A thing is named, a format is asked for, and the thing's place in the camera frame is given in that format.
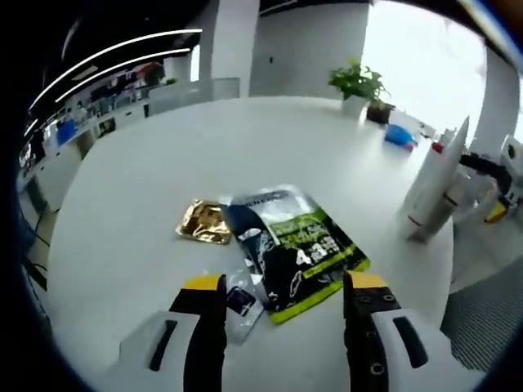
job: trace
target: white round table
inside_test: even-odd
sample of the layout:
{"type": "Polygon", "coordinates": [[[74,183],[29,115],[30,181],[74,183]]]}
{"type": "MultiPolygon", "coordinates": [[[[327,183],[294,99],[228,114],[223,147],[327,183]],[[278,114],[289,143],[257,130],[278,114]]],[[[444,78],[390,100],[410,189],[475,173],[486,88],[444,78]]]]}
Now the white round table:
{"type": "MultiPolygon", "coordinates": [[[[222,100],[177,109],[96,142],[52,237],[48,294],[56,343],[87,378],[118,357],[189,277],[244,267],[238,247],[175,234],[192,198],[279,184],[305,190],[358,244],[403,307],[440,326],[453,258],[451,222],[428,245],[399,237],[396,211],[429,143],[411,154],[383,130],[316,98],[222,100]]],[[[223,390],[348,390],[342,293],[280,326],[263,314],[229,345],[223,390]]]]}

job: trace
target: floor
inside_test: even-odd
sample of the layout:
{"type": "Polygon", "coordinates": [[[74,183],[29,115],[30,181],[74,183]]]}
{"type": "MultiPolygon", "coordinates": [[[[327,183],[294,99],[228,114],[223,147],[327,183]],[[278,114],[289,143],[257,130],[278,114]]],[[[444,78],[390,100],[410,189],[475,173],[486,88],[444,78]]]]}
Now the floor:
{"type": "Polygon", "coordinates": [[[454,228],[454,272],[450,292],[498,273],[523,256],[523,226],[514,219],[496,225],[454,228]]]}
{"type": "MultiPolygon", "coordinates": [[[[38,235],[48,243],[51,243],[59,213],[46,210],[38,223],[38,235]]],[[[496,274],[523,255],[521,238],[523,227],[514,220],[501,221],[481,230],[455,228],[454,273],[450,292],[463,290],[496,274]]],[[[47,276],[48,254],[49,247],[37,238],[29,252],[29,259],[38,265],[44,276],[47,276]]]]}

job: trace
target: white column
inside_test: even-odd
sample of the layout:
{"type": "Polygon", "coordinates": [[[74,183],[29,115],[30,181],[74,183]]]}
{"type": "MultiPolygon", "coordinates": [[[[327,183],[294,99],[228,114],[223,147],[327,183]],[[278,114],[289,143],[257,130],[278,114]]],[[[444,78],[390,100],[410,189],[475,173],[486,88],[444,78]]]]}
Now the white column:
{"type": "Polygon", "coordinates": [[[248,96],[260,0],[220,0],[212,41],[212,78],[239,78],[248,96]]]}
{"type": "Polygon", "coordinates": [[[520,105],[518,72],[487,48],[485,98],[471,151],[499,158],[507,135],[514,135],[520,105]]]}
{"type": "Polygon", "coordinates": [[[163,59],[164,80],[175,78],[178,82],[189,80],[189,56],[168,57],[163,59]]]}

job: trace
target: blue object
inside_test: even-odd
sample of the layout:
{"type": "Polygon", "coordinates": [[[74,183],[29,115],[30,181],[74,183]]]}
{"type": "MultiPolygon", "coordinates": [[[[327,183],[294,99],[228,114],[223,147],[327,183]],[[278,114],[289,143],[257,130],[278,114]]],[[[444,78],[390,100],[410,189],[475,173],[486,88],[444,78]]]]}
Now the blue object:
{"type": "Polygon", "coordinates": [[[58,127],[56,131],[56,141],[58,145],[63,145],[76,133],[76,126],[74,125],[73,120],[65,121],[61,126],[58,127]]]}
{"type": "Polygon", "coordinates": [[[416,140],[405,128],[395,124],[388,124],[385,130],[385,141],[389,141],[394,145],[403,147],[408,151],[412,151],[417,145],[416,140]]]}

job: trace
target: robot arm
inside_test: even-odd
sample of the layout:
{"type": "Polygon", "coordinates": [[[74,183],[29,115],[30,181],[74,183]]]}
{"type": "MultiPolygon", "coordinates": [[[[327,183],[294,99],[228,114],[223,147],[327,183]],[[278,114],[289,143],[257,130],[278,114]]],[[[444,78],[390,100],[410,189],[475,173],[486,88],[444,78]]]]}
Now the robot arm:
{"type": "Polygon", "coordinates": [[[466,369],[441,331],[401,309],[379,276],[347,271],[343,295],[351,390],[466,391],[478,385],[483,373],[466,369]]]}

